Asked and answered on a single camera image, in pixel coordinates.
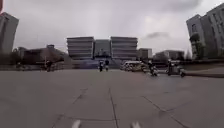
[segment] stone pavement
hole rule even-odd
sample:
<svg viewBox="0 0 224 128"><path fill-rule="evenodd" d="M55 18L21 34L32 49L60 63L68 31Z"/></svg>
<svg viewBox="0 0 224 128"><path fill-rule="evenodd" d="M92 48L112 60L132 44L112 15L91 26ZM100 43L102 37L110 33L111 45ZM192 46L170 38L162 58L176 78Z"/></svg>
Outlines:
<svg viewBox="0 0 224 128"><path fill-rule="evenodd" d="M166 70L158 70L159 74L166 74ZM224 68L213 68L207 70L186 71L187 76L224 78Z"/></svg>
<svg viewBox="0 0 224 128"><path fill-rule="evenodd" d="M224 127L224 79L97 70L0 72L1 128Z"/></svg>

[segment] tall building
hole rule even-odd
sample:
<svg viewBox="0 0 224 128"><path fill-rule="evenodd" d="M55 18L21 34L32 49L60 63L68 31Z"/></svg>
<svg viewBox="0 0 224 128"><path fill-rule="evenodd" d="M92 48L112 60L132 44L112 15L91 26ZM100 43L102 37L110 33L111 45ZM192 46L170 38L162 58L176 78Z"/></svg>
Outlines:
<svg viewBox="0 0 224 128"><path fill-rule="evenodd" d="M135 60L137 57L137 38L111 37L112 58Z"/></svg>
<svg viewBox="0 0 224 128"><path fill-rule="evenodd" d="M93 37L67 38L68 53L72 59L92 59L94 54Z"/></svg>
<svg viewBox="0 0 224 128"><path fill-rule="evenodd" d="M18 23L17 18L6 12L0 15L0 53L8 54L12 51Z"/></svg>
<svg viewBox="0 0 224 128"><path fill-rule="evenodd" d="M196 15L187 20L189 36L195 33L200 36L206 58L224 56L224 3L207 12L206 15ZM195 43L192 42L193 58L197 55Z"/></svg>

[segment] sky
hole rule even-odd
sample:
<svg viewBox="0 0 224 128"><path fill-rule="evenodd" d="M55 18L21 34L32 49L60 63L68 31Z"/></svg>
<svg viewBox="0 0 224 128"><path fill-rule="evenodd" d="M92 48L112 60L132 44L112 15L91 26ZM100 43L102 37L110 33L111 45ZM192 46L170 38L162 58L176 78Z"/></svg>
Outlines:
<svg viewBox="0 0 224 128"><path fill-rule="evenodd" d="M223 0L4 0L19 19L14 47L47 44L67 51L66 38L138 38L139 48L191 51L186 20Z"/></svg>

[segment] person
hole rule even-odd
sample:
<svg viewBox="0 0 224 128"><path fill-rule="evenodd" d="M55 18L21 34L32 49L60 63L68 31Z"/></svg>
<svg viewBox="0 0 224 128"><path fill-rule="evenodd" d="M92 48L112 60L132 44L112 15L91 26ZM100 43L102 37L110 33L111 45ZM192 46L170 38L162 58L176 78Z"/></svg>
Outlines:
<svg viewBox="0 0 224 128"><path fill-rule="evenodd" d="M105 68L106 68L106 71L109 70L109 60L105 60Z"/></svg>
<svg viewBox="0 0 224 128"><path fill-rule="evenodd" d="M46 66L47 66L47 71L48 71L48 72L50 72L50 70L51 70L51 65L52 65L52 62L48 60L48 61L46 62Z"/></svg>
<svg viewBox="0 0 224 128"><path fill-rule="evenodd" d="M18 71L21 70L21 63L20 62L17 63L16 68L17 68Z"/></svg>
<svg viewBox="0 0 224 128"><path fill-rule="evenodd" d="M171 59L168 60L168 73L171 73L173 69Z"/></svg>
<svg viewBox="0 0 224 128"><path fill-rule="evenodd" d="M103 71L103 62L102 61L99 61L99 70L100 70L100 72Z"/></svg>
<svg viewBox="0 0 224 128"><path fill-rule="evenodd" d="M149 60L149 62L148 62L148 67L149 67L150 73L152 74L153 73L153 69L152 69L153 64L152 64L151 60Z"/></svg>

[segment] building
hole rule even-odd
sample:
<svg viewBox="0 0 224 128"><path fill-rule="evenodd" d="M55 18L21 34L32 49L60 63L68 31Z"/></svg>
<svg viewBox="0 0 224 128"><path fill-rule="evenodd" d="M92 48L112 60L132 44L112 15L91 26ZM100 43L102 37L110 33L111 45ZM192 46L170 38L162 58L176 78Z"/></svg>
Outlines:
<svg viewBox="0 0 224 128"><path fill-rule="evenodd" d="M151 48L140 48L138 49L139 59L152 59L152 49Z"/></svg>
<svg viewBox="0 0 224 128"><path fill-rule="evenodd" d="M19 20L8 13L0 14L0 53L12 52Z"/></svg>
<svg viewBox="0 0 224 128"><path fill-rule="evenodd" d="M154 60L161 60L161 61L167 61L168 59L171 60L183 60L184 59L184 51L179 50L165 50L156 53L153 56Z"/></svg>
<svg viewBox="0 0 224 128"><path fill-rule="evenodd" d="M92 59L94 54L93 37L67 38L68 54L74 60Z"/></svg>
<svg viewBox="0 0 224 128"><path fill-rule="evenodd" d="M132 37L111 37L112 58L136 60L138 39Z"/></svg>
<svg viewBox="0 0 224 128"><path fill-rule="evenodd" d="M18 54L24 63L29 64L41 64L46 60L58 62L69 59L66 53L56 49L54 45L47 45L46 48L37 49L26 49L24 47L19 47Z"/></svg>
<svg viewBox="0 0 224 128"><path fill-rule="evenodd" d="M94 57L111 57L111 42L99 39L94 42Z"/></svg>
<svg viewBox="0 0 224 128"><path fill-rule="evenodd" d="M199 43L204 46L205 58L224 56L224 3L207 12L206 15L196 15L187 20L189 36L200 36ZM193 58L197 51L194 42L192 45Z"/></svg>

